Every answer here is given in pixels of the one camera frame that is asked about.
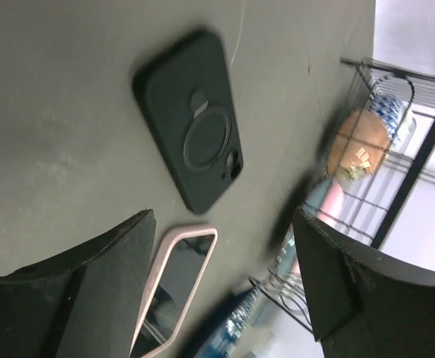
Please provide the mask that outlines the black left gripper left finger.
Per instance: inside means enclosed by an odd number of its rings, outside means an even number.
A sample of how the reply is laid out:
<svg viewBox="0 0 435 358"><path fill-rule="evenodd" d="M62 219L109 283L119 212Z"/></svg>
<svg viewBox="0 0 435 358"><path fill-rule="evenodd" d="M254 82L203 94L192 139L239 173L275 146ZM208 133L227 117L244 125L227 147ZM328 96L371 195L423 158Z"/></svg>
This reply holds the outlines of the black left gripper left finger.
<svg viewBox="0 0 435 358"><path fill-rule="evenodd" d="M143 210L0 277L0 357L128 357L154 244Z"/></svg>

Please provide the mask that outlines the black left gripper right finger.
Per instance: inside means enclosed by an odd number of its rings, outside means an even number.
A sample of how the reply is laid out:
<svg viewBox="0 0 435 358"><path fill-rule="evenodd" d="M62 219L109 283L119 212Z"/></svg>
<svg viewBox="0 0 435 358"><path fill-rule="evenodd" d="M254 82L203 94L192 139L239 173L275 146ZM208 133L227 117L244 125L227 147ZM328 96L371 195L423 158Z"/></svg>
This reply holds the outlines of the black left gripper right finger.
<svg viewBox="0 0 435 358"><path fill-rule="evenodd" d="M302 209L292 226L313 336L325 357L435 357L435 271Z"/></svg>

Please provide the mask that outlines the black ring phone case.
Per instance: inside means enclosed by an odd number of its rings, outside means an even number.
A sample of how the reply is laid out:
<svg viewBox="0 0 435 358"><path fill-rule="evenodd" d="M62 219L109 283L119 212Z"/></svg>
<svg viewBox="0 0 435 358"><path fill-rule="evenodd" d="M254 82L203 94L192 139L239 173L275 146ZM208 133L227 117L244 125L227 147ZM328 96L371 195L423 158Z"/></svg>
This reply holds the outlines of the black ring phone case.
<svg viewBox="0 0 435 358"><path fill-rule="evenodd" d="M184 204L205 214L244 166L220 36L196 28L138 68L132 91Z"/></svg>

